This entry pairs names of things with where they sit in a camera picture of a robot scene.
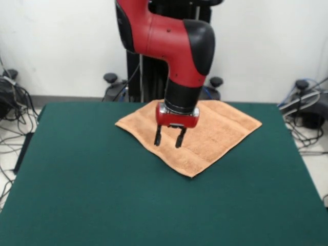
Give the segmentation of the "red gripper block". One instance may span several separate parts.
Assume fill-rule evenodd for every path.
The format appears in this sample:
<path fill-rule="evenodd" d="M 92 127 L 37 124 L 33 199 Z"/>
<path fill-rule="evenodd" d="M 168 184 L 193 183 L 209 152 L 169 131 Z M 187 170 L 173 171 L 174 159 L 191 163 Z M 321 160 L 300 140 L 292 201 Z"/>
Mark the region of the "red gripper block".
<path fill-rule="evenodd" d="M 196 107 L 191 114 L 176 114 L 170 111 L 163 102 L 159 102 L 156 106 L 155 118 L 158 124 L 154 145 L 160 146 L 161 143 L 161 129 L 162 126 L 176 127 L 181 129 L 180 134 L 177 137 L 175 147 L 180 148 L 187 131 L 187 128 L 196 127 L 200 116 L 200 109 Z"/>

